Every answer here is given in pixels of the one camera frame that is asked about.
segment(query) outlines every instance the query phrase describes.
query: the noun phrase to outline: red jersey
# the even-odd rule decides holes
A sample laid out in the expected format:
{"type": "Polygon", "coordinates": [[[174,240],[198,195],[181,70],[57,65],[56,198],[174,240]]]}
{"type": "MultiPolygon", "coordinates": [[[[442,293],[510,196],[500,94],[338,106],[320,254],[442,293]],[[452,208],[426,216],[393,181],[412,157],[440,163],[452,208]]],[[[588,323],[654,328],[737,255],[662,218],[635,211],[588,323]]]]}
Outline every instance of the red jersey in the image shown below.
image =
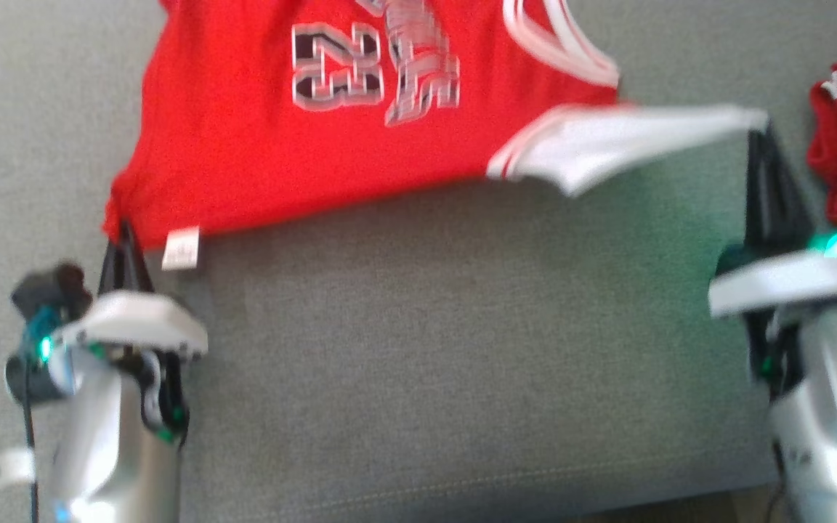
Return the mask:
{"type": "Polygon", "coordinates": [[[163,5],[105,223],[129,219],[146,248],[492,175],[539,116],[617,98],[565,0],[163,5]]]}

